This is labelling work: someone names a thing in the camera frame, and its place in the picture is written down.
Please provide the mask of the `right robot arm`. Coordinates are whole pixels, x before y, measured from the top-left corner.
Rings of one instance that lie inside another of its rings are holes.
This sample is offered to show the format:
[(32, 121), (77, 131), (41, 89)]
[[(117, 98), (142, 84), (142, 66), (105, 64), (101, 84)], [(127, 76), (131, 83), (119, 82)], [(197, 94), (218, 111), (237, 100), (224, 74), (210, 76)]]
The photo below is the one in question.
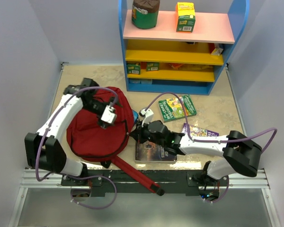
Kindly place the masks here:
[(219, 157), (208, 161), (201, 174), (202, 182), (211, 186), (219, 179), (238, 173), (256, 177), (262, 148), (238, 131), (218, 137), (191, 137), (189, 133), (170, 131), (160, 120), (149, 124), (138, 122), (130, 136), (138, 143), (147, 141), (163, 147), (172, 155), (203, 154)]

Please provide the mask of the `red backpack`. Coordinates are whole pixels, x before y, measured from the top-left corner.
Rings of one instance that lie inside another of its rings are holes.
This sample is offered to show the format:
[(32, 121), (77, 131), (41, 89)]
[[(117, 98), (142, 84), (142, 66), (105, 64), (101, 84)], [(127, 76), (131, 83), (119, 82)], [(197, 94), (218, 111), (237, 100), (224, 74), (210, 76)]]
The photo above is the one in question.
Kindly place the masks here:
[(108, 101), (110, 97), (117, 97), (114, 104), (117, 118), (114, 125), (101, 128), (94, 113), (81, 109), (67, 128), (66, 137), (72, 152), (89, 162), (99, 162), (104, 167), (111, 163), (128, 175), (137, 173), (134, 167), (122, 160), (118, 154), (127, 146), (129, 134), (134, 127), (133, 111), (122, 90), (108, 87), (107, 90), (89, 90), (81, 92), (77, 97), (91, 95)]

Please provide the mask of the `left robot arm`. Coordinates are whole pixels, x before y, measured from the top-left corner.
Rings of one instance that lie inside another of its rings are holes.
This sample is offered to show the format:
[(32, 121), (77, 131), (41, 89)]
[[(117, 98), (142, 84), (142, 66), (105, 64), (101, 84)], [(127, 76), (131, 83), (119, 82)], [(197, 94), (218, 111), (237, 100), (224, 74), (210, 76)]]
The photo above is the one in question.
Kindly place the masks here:
[(113, 125), (118, 99), (116, 91), (101, 87), (88, 78), (79, 85), (65, 88), (60, 103), (46, 123), (37, 132), (28, 133), (24, 139), (27, 163), (35, 169), (37, 181), (43, 181), (50, 174), (61, 174), (71, 177), (77, 185), (88, 182), (86, 164), (67, 157), (61, 146), (62, 137), (81, 110), (95, 114), (103, 128)]

